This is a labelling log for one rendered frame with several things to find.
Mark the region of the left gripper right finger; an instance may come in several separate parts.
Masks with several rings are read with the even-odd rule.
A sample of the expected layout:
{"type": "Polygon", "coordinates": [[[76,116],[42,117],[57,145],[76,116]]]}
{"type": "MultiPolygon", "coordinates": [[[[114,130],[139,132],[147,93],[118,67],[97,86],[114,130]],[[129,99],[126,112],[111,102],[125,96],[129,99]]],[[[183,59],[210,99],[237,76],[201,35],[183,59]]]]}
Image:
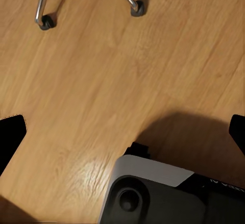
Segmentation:
{"type": "Polygon", "coordinates": [[[233,115],[230,127],[229,134],[240,148],[242,153],[245,156],[245,117],[240,115],[233,115]]]}

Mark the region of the swivel chair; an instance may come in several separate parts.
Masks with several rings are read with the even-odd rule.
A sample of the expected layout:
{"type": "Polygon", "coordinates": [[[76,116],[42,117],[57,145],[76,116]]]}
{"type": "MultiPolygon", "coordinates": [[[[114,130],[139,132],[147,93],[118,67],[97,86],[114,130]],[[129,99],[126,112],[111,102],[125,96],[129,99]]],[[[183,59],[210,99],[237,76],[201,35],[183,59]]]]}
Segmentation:
{"type": "MultiPolygon", "coordinates": [[[[47,0],[39,0],[37,6],[37,12],[35,15],[35,23],[37,23],[41,30],[47,31],[49,28],[54,27],[54,22],[50,18],[49,15],[44,15],[44,8],[46,6],[47,0]]],[[[144,16],[144,3],[139,0],[127,0],[127,2],[131,5],[131,14],[135,17],[144,16]]]]}

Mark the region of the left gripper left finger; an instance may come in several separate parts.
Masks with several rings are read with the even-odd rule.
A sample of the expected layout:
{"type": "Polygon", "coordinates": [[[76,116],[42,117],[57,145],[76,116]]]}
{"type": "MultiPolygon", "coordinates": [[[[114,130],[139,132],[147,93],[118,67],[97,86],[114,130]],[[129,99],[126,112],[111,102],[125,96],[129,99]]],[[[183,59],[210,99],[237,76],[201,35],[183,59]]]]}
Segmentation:
{"type": "Polygon", "coordinates": [[[0,120],[0,176],[27,133],[22,115],[0,120]]]}

